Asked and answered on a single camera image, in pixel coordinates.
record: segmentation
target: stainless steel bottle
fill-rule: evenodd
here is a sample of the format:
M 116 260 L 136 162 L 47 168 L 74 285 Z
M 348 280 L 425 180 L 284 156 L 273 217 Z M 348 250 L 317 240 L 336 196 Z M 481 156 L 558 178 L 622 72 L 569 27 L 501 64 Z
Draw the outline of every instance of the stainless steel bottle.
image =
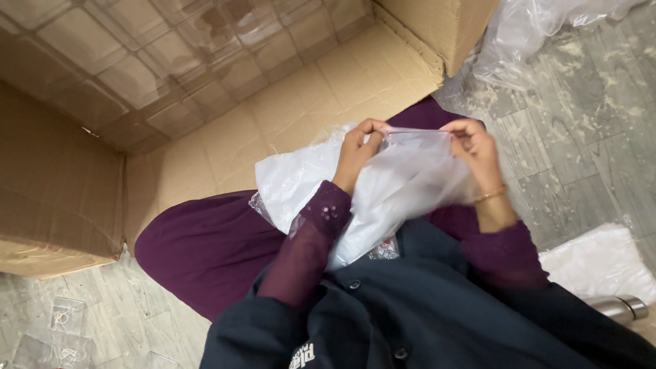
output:
M 590 297 L 583 301 L 619 324 L 625 325 L 649 315 L 647 305 L 634 296 Z

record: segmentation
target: button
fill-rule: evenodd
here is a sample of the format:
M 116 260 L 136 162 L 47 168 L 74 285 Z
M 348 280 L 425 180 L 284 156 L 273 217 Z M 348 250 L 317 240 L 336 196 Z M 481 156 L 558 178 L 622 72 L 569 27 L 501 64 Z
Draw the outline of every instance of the button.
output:
M 405 360 L 408 357 L 408 350 L 403 347 L 399 346 L 394 349 L 394 358 L 397 358 L 399 360 Z

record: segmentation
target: lap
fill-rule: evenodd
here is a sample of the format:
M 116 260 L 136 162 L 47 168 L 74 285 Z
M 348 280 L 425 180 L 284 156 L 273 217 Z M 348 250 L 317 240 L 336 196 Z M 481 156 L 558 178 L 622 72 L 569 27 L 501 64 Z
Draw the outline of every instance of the lap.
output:
M 249 206 L 254 193 L 233 192 L 167 209 L 136 241 L 139 265 L 200 315 L 214 320 L 246 296 L 285 239 Z

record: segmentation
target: purple sleeve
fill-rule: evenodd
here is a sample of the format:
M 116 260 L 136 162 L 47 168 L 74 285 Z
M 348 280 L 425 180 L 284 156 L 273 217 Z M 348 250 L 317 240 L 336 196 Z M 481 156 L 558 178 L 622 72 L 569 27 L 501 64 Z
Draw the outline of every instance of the purple sleeve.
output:
M 350 210 L 351 196 L 332 182 L 323 181 L 294 218 L 257 295 L 301 307 L 319 284 L 328 254 L 351 218 Z
M 430 222 L 461 242 L 462 252 L 483 281 L 500 288 L 546 288 L 531 233 L 522 221 L 495 233 L 481 233 L 476 209 L 449 206 L 435 210 Z
M 465 236 L 461 248 L 483 281 L 491 286 L 542 289 L 549 285 L 531 232 L 522 221 L 495 233 Z

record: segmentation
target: white logo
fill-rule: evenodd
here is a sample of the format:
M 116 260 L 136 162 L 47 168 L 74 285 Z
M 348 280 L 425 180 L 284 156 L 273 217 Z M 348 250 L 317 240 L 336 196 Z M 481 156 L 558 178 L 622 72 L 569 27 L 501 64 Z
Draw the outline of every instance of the white logo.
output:
M 308 345 L 306 343 L 305 346 L 301 346 L 291 358 L 289 369 L 305 368 L 305 364 L 312 360 L 314 360 L 314 344 L 311 343 Z

